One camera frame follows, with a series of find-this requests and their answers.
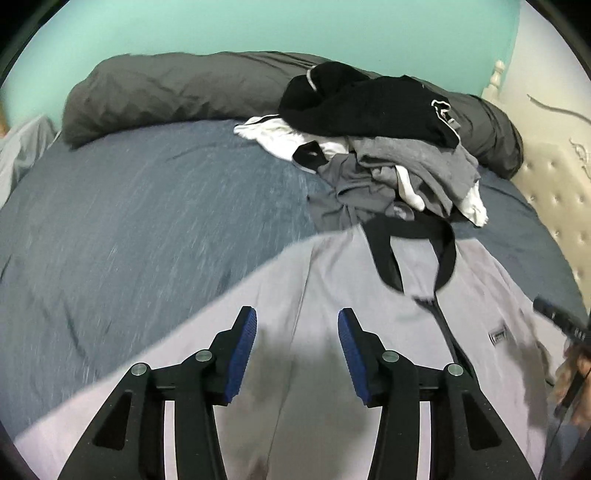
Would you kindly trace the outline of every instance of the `white wall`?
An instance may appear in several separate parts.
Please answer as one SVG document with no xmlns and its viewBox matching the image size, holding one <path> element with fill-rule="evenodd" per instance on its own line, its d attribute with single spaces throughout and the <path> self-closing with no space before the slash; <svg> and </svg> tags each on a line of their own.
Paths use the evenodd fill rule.
<svg viewBox="0 0 591 480">
<path fill-rule="evenodd" d="M 556 29 L 524 0 L 520 14 L 515 50 L 500 95 L 504 110 L 522 135 L 569 150 L 572 138 L 591 151 L 591 125 L 545 111 L 527 97 L 529 93 L 591 119 L 591 80 Z"/>
</svg>

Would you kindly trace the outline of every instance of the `gray duvet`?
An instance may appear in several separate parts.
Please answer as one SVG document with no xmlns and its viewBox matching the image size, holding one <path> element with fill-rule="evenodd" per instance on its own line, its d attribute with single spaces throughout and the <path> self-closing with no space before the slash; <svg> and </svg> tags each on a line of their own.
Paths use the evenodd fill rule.
<svg viewBox="0 0 591 480">
<path fill-rule="evenodd" d="M 163 338 L 286 245 L 328 186 L 200 121 L 57 141 L 0 210 L 0 419 L 11 437 Z M 476 235 L 532 298 L 583 313 L 569 266 L 515 187 L 484 173 Z"/>
</svg>

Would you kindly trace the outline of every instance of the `cream upholstered headboard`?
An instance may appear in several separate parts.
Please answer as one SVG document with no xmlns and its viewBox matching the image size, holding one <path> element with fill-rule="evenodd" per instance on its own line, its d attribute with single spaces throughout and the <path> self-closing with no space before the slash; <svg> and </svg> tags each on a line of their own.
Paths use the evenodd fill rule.
<svg viewBox="0 0 591 480">
<path fill-rule="evenodd" d="M 505 66 L 498 61 L 482 97 L 509 113 L 499 101 Z M 512 179 L 550 231 L 573 270 L 585 306 L 591 307 L 591 159 L 582 145 L 572 149 L 519 132 L 524 163 Z"/>
</svg>

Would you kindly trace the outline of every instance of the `teal wall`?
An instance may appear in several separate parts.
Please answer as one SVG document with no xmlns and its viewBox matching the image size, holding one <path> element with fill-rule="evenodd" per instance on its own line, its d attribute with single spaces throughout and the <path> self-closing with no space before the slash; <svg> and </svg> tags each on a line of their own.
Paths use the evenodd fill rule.
<svg viewBox="0 0 591 480">
<path fill-rule="evenodd" d="M 508 63 L 519 0 L 70 0 L 0 89 L 8 121 L 60 125 L 70 89 L 122 53 L 279 50 L 480 94 Z"/>
</svg>

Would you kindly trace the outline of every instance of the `black garment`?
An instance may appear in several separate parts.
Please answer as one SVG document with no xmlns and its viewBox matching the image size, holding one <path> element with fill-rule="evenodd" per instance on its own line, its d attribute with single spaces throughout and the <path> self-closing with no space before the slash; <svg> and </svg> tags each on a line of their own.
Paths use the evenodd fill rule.
<svg viewBox="0 0 591 480">
<path fill-rule="evenodd" d="M 279 115 L 296 130 L 324 137 L 391 137 L 455 148 L 447 98 L 408 76 L 370 79 L 339 63 L 322 63 L 291 80 Z"/>
</svg>

